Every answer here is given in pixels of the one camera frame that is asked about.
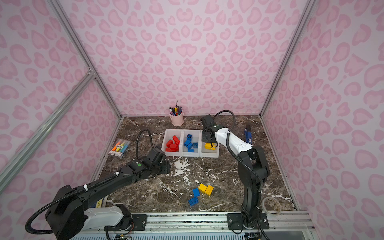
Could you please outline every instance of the brown marble surface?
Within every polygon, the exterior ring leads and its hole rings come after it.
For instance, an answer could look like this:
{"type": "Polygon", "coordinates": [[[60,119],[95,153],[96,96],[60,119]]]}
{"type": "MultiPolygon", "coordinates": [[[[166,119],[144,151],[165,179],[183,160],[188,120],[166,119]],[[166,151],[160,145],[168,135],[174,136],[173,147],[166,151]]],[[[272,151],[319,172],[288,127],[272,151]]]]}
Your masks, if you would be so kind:
{"type": "MultiPolygon", "coordinates": [[[[237,116],[232,132],[245,139],[246,123],[251,124],[253,145],[264,148],[270,167],[270,176],[263,188],[262,198],[275,197],[282,210],[294,210],[280,171],[273,156],[271,147],[261,125],[259,116],[237,116]]],[[[231,116],[218,116],[215,121],[223,126],[230,126],[231,116]]],[[[154,145],[163,142],[165,129],[202,129],[200,116],[185,116],[184,124],[175,127],[169,117],[126,117],[123,120],[117,138],[130,140],[132,143],[122,159],[109,156],[101,177],[106,176],[126,164],[135,157],[137,134],[141,129],[149,128],[152,132],[154,145]]],[[[139,156],[145,155],[150,149],[148,134],[142,134],[139,142],[139,156]]],[[[237,162],[224,146],[220,146],[219,158],[201,157],[167,157],[171,162],[171,174],[159,175],[153,179],[141,180],[123,187],[108,197],[107,206],[123,203],[131,212],[184,212],[184,211],[239,211],[244,197],[244,186],[241,183],[237,162]],[[202,195],[199,203],[190,207],[188,200],[193,197],[192,189],[200,183],[212,185],[211,196],[202,195]]],[[[268,210],[273,205],[266,204],[268,210]]]]}

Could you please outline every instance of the pink bucket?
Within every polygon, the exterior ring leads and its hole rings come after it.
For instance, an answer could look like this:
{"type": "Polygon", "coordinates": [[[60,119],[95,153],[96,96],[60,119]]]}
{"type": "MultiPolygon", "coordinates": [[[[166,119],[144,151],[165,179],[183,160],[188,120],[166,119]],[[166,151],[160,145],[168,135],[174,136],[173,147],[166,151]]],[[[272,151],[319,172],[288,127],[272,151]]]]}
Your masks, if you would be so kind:
{"type": "Polygon", "coordinates": [[[181,113],[178,116],[173,116],[172,114],[169,114],[169,118],[172,121],[172,124],[176,127],[183,125],[184,123],[184,113],[181,113]]]}

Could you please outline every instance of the metal bracket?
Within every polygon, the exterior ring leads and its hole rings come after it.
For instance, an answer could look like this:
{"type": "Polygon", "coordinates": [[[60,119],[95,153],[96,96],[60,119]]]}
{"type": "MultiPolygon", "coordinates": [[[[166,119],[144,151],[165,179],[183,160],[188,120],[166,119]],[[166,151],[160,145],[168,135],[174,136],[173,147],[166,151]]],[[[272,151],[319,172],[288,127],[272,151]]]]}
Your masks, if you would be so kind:
{"type": "MultiPolygon", "coordinates": [[[[243,216],[241,213],[239,214],[227,214],[227,223],[228,223],[228,229],[229,230],[240,230],[240,229],[243,229],[244,227],[242,226],[243,225],[243,216]]],[[[265,213],[262,213],[261,216],[260,216],[260,226],[262,229],[269,229],[269,223],[268,223],[268,219],[266,217],[266,214],[265,213]]]]}
{"type": "Polygon", "coordinates": [[[147,225],[147,214],[132,214],[135,223],[133,231],[144,231],[147,225]]]}

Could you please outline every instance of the wall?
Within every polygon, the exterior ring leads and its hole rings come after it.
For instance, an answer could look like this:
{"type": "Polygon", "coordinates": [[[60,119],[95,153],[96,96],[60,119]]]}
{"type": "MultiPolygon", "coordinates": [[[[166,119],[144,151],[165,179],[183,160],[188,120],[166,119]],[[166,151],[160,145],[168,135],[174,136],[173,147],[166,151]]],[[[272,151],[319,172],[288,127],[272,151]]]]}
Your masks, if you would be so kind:
{"type": "Polygon", "coordinates": [[[85,75],[44,0],[0,3],[0,171],[85,75]]]}
{"type": "Polygon", "coordinates": [[[384,238],[383,8],[321,0],[264,117],[322,239],[384,238]]]}
{"type": "MultiPolygon", "coordinates": [[[[92,81],[0,196],[0,238],[37,238],[25,232],[27,219],[61,187],[90,182],[116,124],[113,110],[92,81]]],[[[49,229],[44,214],[32,226],[49,229]]]]}
{"type": "Polygon", "coordinates": [[[258,114],[306,0],[62,0],[123,114],[258,114]]]}

